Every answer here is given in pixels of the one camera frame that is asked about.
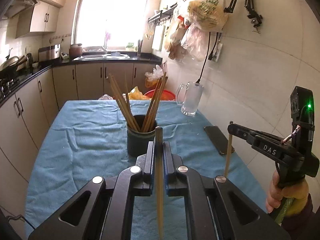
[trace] metal screw cap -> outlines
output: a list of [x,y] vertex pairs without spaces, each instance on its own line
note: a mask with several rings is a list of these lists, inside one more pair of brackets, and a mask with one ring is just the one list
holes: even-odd
[[93,182],[94,184],[99,184],[99,183],[101,183],[102,181],[103,181],[103,178],[100,177],[100,176],[95,176],[95,177],[92,179],[92,182]]
[[140,168],[139,166],[132,166],[132,167],[130,168],[130,171],[131,171],[132,173],[138,173],[140,170],[141,170],[141,168]]
[[227,181],[227,178],[225,176],[219,175],[216,177],[216,181],[219,183],[225,183]]
[[180,166],[180,167],[178,167],[178,171],[180,171],[180,172],[187,172],[187,171],[188,171],[188,167],[186,167],[186,166]]

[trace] sleeve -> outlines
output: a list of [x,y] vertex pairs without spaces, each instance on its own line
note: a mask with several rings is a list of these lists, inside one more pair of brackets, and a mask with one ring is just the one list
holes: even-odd
[[304,230],[305,225],[308,224],[308,222],[314,216],[312,209],[313,205],[311,195],[309,194],[307,204],[301,213],[294,216],[285,217],[282,221],[281,227],[290,234],[292,240],[298,238],[298,236]]

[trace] range hood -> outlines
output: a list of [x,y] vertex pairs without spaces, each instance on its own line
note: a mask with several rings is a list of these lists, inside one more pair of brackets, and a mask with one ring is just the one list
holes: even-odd
[[35,6],[36,0],[13,0],[2,19],[9,19],[27,8]]

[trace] sink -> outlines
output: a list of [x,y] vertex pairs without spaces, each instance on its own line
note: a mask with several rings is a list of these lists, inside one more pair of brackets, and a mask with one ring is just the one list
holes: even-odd
[[127,54],[120,54],[119,56],[113,56],[111,54],[94,54],[94,55],[85,55],[77,57],[74,60],[92,60],[92,59],[128,59],[130,58]]

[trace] smartphone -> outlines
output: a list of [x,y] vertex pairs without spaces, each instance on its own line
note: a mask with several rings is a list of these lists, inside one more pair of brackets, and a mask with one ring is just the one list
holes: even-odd
[[205,126],[204,131],[209,137],[210,141],[216,147],[220,155],[227,154],[228,139],[224,136],[218,126]]

